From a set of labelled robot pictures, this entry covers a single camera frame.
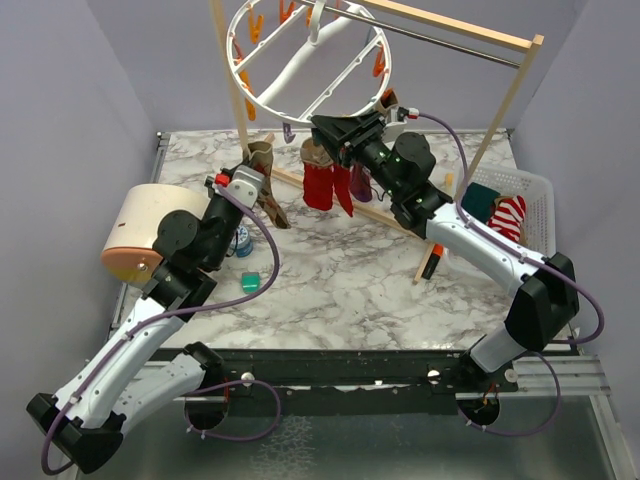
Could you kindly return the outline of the white round clip hanger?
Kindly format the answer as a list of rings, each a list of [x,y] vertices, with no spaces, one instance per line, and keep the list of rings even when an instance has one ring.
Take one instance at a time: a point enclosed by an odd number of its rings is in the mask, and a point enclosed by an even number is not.
[[[389,40],[377,19],[354,1],[246,1],[227,27],[225,57],[247,107],[288,126],[316,114],[371,111],[390,86]]]

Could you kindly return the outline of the wooden hanger rack frame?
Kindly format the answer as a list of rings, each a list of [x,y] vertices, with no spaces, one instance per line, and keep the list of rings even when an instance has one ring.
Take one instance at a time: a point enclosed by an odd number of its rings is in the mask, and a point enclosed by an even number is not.
[[[506,48],[508,50],[516,51],[523,54],[524,56],[523,61],[520,63],[516,63],[513,66],[514,69],[516,69],[517,71],[516,76],[509,90],[507,91],[501,103],[501,106],[498,112],[496,113],[488,131],[486,132],[485,137],[483,138],[483,141],[479,149],[476,151],[476,154],[471,162],[465,162],[463,164],[463,170],[466,176],[472,176],[477,166],[479,165],[480,160],[482,159],[490,140],[492,139],[494,133],[497,131],[497,128],[500,126],[500,123],[502,122],[506,112],[508,111],[513,101],[513,98],[518,92],[522,81],[526,78],[526,75],[531,67],[531,64],[535,60],[539,49],[543,45],[543,42],[544,42],[543,36],[540,34],[537,34],[534,36],[533,39],[526,40],[524,38],[516,37],[513,35],[509,35],[503,32],[499,32],[496,30],[474,25],[474,24],[457,20],[454,18],[428,12],[428,11],[419,9],[417,7],[404,5],[395,1],[354,1],[354,2],[363,5],[371,13],[374,10],[381,11],[381,12],[393,15],[395,17],[401,17],[401,18],[412,20],[412,21],[416,21],[421,24],[433,26],[441,30],[453,32],[468,38],[476,39],[484,43],[496,45],[498,47]],[[230,78],[228,64],[225,57],[225,38],[226,38],[227,27],[229,25],[230,20],[227,20],[225,18],[223,6],[219,1],[210,2],[209,10],[211,13],[213,26],[216,30],[216,38],[218,40],[221,58],[226,64],[225,73],[227,77],[230,100],[232,103],[233,113],[236,121],[236,129],[237,129],[240,140],[245,141],[247,139],[247,127],[246,127],[246,117],[244,114],[244,107],[243,107],[244,99],[240,95],[238,88],[235,86],[234,82]],[[416,35],[415,32],[402,29],[396,25],[381,22],[379,20],[377,20],[377,22],[383,28],[386,34],[387,32],[392,31],[407,37],[414,37]],[[377,111],[375,111],[375,109],[373,108],[371,111],[361,115],[365,115],[373,112],[377,112]],[[386,125],[385,131],[383,134],[383,140],[385,144],[388,142],[394,143],[397,137],[404,132],[406,131],[403,130],[402,126],[388,127]],[[462,195],[463,193],[461,191],[458,191],[456,193],[456,197],[453,199],[453,201],[456,204],[458,204],[460,207],[461,207]]]

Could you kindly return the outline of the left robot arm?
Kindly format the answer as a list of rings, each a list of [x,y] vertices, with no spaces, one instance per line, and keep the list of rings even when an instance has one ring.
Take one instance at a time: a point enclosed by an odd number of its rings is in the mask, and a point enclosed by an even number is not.
[[[143,419],[175,398],[220,385],[221,358],[196,342],[160,372],[137,380],[153,354],[194,314],[212,310],[210,278],[226,258],[265,177],[246,166],[205,181],[207,195],[158,183],[127,193],[101,258],[140,298],[99,352],[66,385],[40,393],[27,412],[45,435],[41,468],[49,476],[56,446],[84,473],[101,468]]]

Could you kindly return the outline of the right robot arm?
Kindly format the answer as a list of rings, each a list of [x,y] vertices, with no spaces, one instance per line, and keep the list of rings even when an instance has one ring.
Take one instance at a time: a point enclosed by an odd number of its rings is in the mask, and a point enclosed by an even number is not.
[[[384,117],[314,115],[312,138],[344,167],[361,165],[390,197],[391,212],[407,231],[440,244],[482,270],[511,297],[503,324],[478,340],[459,367],[461,383],[481,391],[496,371],[519,355],[542,351],[579,311],[571,260],[546,257],[473,219],[429,177],[436,159],[426,138],[404,132],[387,146]]]

